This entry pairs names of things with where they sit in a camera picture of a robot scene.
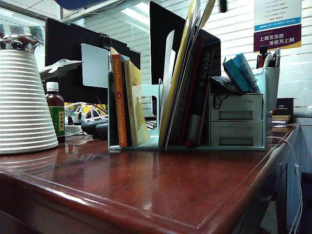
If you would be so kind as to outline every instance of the small drawer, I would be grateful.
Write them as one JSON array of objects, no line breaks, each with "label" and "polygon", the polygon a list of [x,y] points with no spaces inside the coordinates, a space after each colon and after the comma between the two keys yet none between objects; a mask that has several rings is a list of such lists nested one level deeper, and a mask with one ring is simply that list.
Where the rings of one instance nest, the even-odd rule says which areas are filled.
[{"label": "small drawer", "polygon": [[262,121],[210,123],[211,146],[262,146]]},{"label": "small drawer", "polygon": [[[219,98],[216,97],[216,103],[219,104]],[[262,94],[251,94],[235,96],[231,95],[225,98],[220,109],[213,107],[214,96],[210,96],[210,118],[211,120],[261,120],[262,119]]]}]

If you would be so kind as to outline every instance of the orange book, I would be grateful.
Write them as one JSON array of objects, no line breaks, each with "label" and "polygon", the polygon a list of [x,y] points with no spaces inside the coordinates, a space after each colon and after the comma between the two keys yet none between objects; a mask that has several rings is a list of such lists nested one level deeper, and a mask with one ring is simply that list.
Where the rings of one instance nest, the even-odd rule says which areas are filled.
[{"label": "orange book", "polygon": [[122,58],[120,54],[113,54],[113,76],[115,84],[115,98],[116,98],[116,111],[117,111],[117,125],[118,125],[118,138],[120,147],[128,146],[127,142],[127,127],[126,118],[128,113],[125,109],[125,90],[123,87],[123,68]]}]

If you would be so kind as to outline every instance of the green bottle label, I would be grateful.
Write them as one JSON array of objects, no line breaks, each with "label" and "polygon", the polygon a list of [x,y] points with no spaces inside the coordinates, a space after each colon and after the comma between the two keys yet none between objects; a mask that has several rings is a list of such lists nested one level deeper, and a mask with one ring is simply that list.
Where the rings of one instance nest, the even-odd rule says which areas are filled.
[{"label": "green bottle label", "polygon": [[55,133],[57,137],[65,135],[64,126],[64,107],[62,106],[49,106],[49,111],[52,117]]}]

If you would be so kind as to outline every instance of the drawer organizer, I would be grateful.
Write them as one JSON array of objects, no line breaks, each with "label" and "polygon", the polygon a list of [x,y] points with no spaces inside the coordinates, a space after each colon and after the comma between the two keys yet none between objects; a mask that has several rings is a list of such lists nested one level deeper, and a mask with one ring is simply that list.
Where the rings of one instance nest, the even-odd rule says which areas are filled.
[{"label": "drawer organizer", "polygon": [[[261,94],[228,96],[218,110],[213,107],[213,95],[210,95],[206,115],[208,127],[203,133],[207,136],[206,143],[195,148],[169,145],[168,150],[265,150],[267,112],[276,107],[279,68],[260,68],[253,70],[253,73]],[[141,86],[143,96],[152,95],[157,98],[157,127],[149,130],[151,138],[138,146],[121,148],[111,140],[116,136],[112,135],[109,124],[108,149],[162,150],[158,147],[161,90],[161,84]],[[109,123],[113,117],[110,113],[109,109]]]}]

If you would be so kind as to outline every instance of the computer monitor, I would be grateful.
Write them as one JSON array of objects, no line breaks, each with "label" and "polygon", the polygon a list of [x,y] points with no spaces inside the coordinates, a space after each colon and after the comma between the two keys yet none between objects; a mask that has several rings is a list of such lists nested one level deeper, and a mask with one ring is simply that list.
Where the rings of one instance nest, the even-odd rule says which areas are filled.
[{"label": "computer monitor", "polygon": [[[140,52],[130,49],[126,43],[75,24],[67,25],[54,19],[46,19],[45,66],[60,59],[81,60],[82,44],[107,50],[110,50],[112,45],[140,68]],[[82,66],[69,71],[61,78],[51,78],[47,81],[59,82],[59,93],[65,102],[98,103],[99,99],[101,103],[107,104],[107,88],[83,85]]]}]

